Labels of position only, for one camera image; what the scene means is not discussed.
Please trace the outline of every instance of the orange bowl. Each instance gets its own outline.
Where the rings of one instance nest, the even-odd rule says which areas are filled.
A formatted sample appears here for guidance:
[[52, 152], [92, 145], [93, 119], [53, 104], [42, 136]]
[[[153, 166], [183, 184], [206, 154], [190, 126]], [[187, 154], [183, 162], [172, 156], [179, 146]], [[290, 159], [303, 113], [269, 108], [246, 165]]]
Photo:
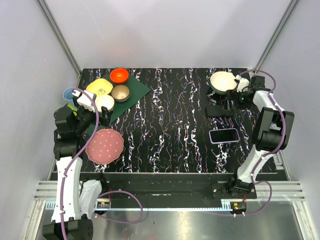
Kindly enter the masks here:
[[129, 78], [129, 72], [124, 68], [117, 68], [110, 73], [110, 79], [115, 84], [124, 84]]

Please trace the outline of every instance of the white wall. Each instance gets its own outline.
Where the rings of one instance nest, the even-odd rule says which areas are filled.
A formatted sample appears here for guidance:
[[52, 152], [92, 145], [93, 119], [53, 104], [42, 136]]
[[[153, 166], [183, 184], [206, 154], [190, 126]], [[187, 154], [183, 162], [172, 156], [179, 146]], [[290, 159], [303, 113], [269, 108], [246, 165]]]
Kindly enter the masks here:
[[35, 0], [0, 1], [0, 240], [18, 240], [76, 74]]
[[274, 95], [279, 104], [295, 114], [286, 162], [291, 177], [301, 181], [320, 236], [319, 9], [320, 1], [299, 3], [262, 69], [277, 80]]
[[250, 68], [290, 0], [46, 2], [81, 68]]

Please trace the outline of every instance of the phone screen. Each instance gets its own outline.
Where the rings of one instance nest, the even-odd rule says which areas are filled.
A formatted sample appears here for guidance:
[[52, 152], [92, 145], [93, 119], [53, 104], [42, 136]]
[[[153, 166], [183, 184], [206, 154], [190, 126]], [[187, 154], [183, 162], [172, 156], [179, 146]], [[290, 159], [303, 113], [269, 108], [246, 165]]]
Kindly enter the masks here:
[[209, 135], [212, 144], [234, 143], [240, 140], [235, 128], [211, 130]]

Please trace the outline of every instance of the white bowl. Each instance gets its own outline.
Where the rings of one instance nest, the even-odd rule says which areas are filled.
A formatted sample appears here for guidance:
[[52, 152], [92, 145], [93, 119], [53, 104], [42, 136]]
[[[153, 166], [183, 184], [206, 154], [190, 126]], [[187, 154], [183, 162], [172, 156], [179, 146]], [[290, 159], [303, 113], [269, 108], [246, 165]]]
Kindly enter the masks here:
[[224, 95], [227, 90], [237, 87], [235, 76], [226, 71], [217, 71], [210, 77], [210, 86], [217, 94]]
[[95, 105], [98, 108], [99, 113], [102, 113], [102, 106], [105, 106], [108, 109], [108, 111], [111, 111], [114, 109], [115, 100], [110, 95], [100, 95], [96, 97]]

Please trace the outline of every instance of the marble pattern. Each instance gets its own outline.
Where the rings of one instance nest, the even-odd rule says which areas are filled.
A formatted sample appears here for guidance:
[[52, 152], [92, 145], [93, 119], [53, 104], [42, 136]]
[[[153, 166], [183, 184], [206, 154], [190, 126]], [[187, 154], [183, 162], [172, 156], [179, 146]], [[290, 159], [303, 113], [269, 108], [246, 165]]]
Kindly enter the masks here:
[[[79, 87], [85, 89], [111, 70], [84, 69]], [[81, 172], [233, 173], [242, 165], [252, 148], [250, 136], [258, 119], [258, 109], [236, 110], [231, 119], [207, 118], [205, 108], [225, 101], [224, 96], [211, 90], [210, 76], [217, 71], [237, 75], [244, 68], [128, 70], [151, 92], [110, 126], [123, 136], [124, 151], [111, 164], [98, 165], [84, 156]], [[209, 131], [225, 128], [237, 128], [240, 141], [211, 144]], [[273, 158], [262, 171], [276, 171]]]

